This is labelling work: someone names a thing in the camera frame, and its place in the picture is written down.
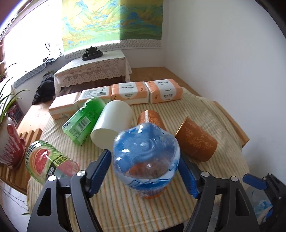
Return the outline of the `spider plant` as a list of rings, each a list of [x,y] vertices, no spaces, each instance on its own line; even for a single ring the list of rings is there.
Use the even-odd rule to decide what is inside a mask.
[[[22,99],[19,95],[22,92],[28,91],[27,89],[21,90],[19,92],[15,92],[13,88],[13,84],[11,81],[13,77],[6,77],[1,82],[1,123],[4,121],[4,118],[7,115],[9,108],[14,104],[17,100]]]

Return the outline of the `far right orange tissue pack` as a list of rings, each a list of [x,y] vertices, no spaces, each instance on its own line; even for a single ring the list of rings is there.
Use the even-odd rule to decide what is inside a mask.
[[[182,98],[183,89],[173,79],[161,79],[145,82],[151,104],[170,102]]]

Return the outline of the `green plastic cup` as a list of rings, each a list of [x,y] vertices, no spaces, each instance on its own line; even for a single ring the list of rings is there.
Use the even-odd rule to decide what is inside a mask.
[[[91,134],[105,106],[105,102],[98,97],[88,99],[83,107],[63,124],[63,132],[76,145],[82,145]]]

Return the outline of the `white red flower pot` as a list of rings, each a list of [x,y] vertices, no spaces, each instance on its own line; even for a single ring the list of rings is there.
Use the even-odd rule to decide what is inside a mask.
[[[10,169],[17,168],[24,158],[26,139],[20,137],[13,120],[6,115],[1,123],[1,164]]]

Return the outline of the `grapefruit label plastic cup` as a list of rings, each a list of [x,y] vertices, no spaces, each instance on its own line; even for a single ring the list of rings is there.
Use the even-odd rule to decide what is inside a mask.
[[[80,170],[75,161],[42,140],[28,147],[24,161],[29,174],[42,185],[51,175],[59,179],[72,177]]]

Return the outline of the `far left tissue pack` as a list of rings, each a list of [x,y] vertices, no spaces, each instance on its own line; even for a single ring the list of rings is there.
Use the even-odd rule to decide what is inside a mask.
[[[81,92],[75,92],[56,97],[48,109],[51,117],[55,120],[75,114],[79,109],[77,100],[80,95]]]

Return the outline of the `brown patterned paper cup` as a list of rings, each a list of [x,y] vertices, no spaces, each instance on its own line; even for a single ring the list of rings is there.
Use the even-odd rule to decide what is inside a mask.
[[[217,148],[218,142],[200,126],[186,117],[175,134],[181,150],[201,162],[207,162]]]

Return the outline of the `white paper cup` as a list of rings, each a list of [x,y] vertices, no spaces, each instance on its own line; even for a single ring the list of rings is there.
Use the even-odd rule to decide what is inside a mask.
[[[104,107],[91,132],[92,142],[100,149],[112,152],[114,139],[120,132],[131,128],[132,120],[132,108],[124,101],[112,100]]]

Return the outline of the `orange tissue pack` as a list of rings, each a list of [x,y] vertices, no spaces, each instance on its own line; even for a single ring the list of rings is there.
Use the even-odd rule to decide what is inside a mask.
[[[183,89],[173,79],[161,79],[145,82],[151,104],[170,102],[182,98]]]
[[[114,84],[111,100],[121,100],[129,105],[147,104],[149,102],[149,90],[144,82]]]

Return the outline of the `wooden table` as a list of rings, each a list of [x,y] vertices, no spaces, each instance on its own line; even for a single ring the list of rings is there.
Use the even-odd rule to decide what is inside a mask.
[[[186,82],[184,82],[181,78],[172,73],[166,67],[133,68],[130,77],[131,81],[174,79],[180,86],[187,89],[190,93],[199,96],[199,94],[194,89],[192,89]],[[19,123],[18,133],[29,132],[30,130],[35,131],[38,128],[43,130],[48,122],[48,119],[50,118],[48,109],[52,102],[53,101],[50,100],[48,102],[32,105]],[[219,103],[214,101],[213,104],[216,105],[217,108],[219,108],[219,110],[226,116],[228,121],[231,123],[237,135],[239,136],[242,145],[246,145],[250,139],[243,131],[243,129]]]

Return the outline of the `brown paper cup open-facing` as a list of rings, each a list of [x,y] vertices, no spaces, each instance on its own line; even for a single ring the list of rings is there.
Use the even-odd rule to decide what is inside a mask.
[[[153,110],[145,110],[140,113],[137,124],[139,125],[141,123],[153,123],[157,125],[158,127],[160,127],[161,129],[166,131],[165,125],[160,115],[156,111],[153,111]]]

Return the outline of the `black teapot on tray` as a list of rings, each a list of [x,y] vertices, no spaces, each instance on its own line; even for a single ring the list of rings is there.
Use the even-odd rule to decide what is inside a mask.
[[[97,47],[89,47],[85,50],[85,53],[82,55],[82,60],[87,61],[91,59],[96,59],[103,56],[103,52],[98,50]]]

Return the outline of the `black bag on floor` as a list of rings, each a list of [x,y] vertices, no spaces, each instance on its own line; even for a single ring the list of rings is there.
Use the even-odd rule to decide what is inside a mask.
[[[52,100],[54,96],[55,96],[54,75],[47,74],[44,76],[44,79],[41,81],[41,84],[39,85],[38,89],[35,92],[32,105],[48,102]]]

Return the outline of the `blue orange plastic cup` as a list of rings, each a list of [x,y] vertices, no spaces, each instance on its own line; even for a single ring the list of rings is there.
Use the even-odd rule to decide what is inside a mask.
[[[116,176],[143,198],[156,198],[179,165],[176,138],[153,123],[141,123],[117,135],[112,165]]]

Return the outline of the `low table lace cloth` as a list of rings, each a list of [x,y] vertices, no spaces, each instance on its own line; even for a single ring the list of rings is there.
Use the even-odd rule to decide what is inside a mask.
[[[129,62],[121,50],[104,52],[102,57],[87,61],[81,58],[73,59],[55,72],[55,94],[58,97],[62,87],[120,76],[130,82],[131,74]]]

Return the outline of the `green landscape roller blind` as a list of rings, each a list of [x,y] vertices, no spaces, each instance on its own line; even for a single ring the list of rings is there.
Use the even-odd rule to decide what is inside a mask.
[[[65,52],[160,47],[163,1],[63,1]]]

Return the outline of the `striped table cloth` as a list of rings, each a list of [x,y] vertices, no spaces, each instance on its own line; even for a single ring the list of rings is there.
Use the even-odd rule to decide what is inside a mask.
[[[108,163],[97,176],[84,175],[87,200],[103,231],[161,231],[187,221],[195,208],[199,190],[184,185],[178,168],[187,150],[178,134],[191,140],[199,126],[217,143],[206,162],[190,158],[211,177],[242,179],[249,167],[234,128],[212,101],[184,90],[182,98],[159,104],[129,107],[133,117],[126,129],[104,133],[110,150]]]

